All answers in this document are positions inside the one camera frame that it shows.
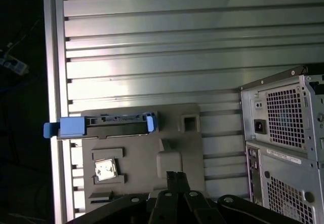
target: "dark background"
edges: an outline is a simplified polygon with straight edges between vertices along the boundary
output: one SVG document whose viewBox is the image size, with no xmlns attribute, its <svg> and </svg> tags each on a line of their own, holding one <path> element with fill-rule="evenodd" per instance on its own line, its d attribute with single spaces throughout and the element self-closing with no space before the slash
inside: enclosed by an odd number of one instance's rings
<svg viewBox="0 0 324 224">
<path fill-rule="evenodd" d="M 22 38 L 10 55 L 30 66 L 19 76 L 0 66 L 0 223 L 52 223 L 50 142 L 43 0 L 0 0 L 0 49 Z"/>
</svg>

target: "blue plastic tab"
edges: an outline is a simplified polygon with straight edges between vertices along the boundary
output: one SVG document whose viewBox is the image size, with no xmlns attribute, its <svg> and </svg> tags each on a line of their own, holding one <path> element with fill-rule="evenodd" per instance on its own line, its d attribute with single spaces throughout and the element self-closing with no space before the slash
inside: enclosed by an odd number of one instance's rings
<svg viewBox="0 0 324 224">
<path fill-rule="evenodd" d="M 61 137 L 86 135 L 85 117 L 66 117 L 60 121 Z"/>
<path fill-rule="evenodd" d="M 153 132 L 156 130 L 156 120 L 155 120 L 155 116 L 147 116 L 146 117 L 147 120 L 147 130 L 148 132 Z"/>
<path fill-rule="evenodd" d="M 44 138 L 50 139 L 57 136 L 60 128 L 60 123 L 45 123 L 44 124 Z"/>
</svg>

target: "perforated metal mesh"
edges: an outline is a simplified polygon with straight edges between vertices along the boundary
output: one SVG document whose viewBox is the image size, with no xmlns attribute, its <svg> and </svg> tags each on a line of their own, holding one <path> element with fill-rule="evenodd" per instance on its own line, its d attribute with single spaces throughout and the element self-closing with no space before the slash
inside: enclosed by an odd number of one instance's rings
<svg viewBox="0 0 324 224">
<path fill-rule="evenodd" d="M 300 94 L 295 89 L 268 93 L 267 109 L 272 142 L 303 148 L 305 135 Z"/>
<path fill-rule="evenodd" d="M 271 177 L 267 183 L 270 210 L 300 221 L 313 224 L 313 210 L 303 203 L 302 192 Z"/>
</svg>

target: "sticker label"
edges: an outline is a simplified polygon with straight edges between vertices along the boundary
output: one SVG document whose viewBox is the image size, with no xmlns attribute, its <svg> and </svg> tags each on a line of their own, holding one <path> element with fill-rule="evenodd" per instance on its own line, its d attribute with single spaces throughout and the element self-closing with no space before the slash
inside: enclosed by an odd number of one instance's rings
<svg viewBox="0 0 324 224">
<path fill-rule="evenodd" d="M 287 156 L 287 155 L 279 153 L 279 152 L 275 152 L 275 151 L 272 151 L 272 150 L 267 150 L 267 153 L 270 154 L 270 155 L 273 155 L 275 157 L 279 157 L 281 159 L 284 159 L 284 160 L 287 160 L 287 161 L 290 161 L 290 162 L 293 162 L 293 163 L 297 163 L 299 165 L 302 164 L 302 161 L 300 159 L 290 157 L 290 156 Z"/>
</svg>

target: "ribbed metal wall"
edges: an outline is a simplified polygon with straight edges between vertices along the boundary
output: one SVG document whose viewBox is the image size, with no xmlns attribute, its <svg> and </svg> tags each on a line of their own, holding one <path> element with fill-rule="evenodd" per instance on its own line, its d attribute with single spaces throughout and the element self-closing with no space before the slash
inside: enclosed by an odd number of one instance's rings
<svg viewBox="0 0 324 224">
<path fill-rule="evenodd" d="M 323 4 L 324 0 L 64 0 L 68 113 L 198 103 L 207 192 L 213 198 L 247 197 L 234 88 L 296 64 L 323 62 Z M 74 208 L 83 212 L 82 144 L 74 143 Z"/>
</svg>

